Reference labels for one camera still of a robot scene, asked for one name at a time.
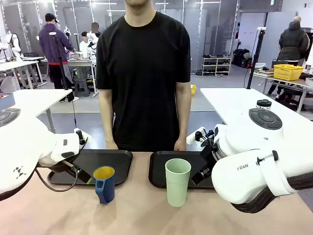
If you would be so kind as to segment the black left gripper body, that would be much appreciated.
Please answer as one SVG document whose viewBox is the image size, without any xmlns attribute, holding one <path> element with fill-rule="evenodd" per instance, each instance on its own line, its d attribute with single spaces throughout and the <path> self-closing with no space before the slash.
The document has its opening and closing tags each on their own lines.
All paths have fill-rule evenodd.
<svg viewBox="0 0 313 235">
<path fill-rule="evenodd" d="M 50 166 L 49 169 L 55 173 L 65 172 L 72 177 L 75 177 L 76 173 L 80 172 L 80 167 L 74 163 L 73 159 L 66 159 L 58 162 L 54 166 Z"/>
</svg>

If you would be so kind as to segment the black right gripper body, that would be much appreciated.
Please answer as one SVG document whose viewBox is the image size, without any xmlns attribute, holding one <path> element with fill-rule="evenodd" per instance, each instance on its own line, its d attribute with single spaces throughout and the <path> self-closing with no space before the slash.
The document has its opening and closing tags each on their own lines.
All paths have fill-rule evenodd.
<svg viewBox="0 0 313 235">
<path fill-rule="evenodd" d="M 206 164 L 201 169 L 201 171 L 211 171 L 218 161 L 218 157 L 216 156 L 216 152 L 218 151 L 218 147 L 214 143 L 209 143 L 204 147 L 201 151 L 200 155 L 205 160 Z"/>
</svg>

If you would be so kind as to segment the person's left hand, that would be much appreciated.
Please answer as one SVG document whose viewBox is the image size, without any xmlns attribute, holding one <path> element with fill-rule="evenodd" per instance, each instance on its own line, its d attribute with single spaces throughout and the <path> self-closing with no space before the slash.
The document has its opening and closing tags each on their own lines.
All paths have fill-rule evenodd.
<svg viewBox="0 0 313 235">
<path fill-rule="evenodd" d="M 174 151 L 186 151 L 186 139 L 179 138 L 175 142 Z"/>
</svg>

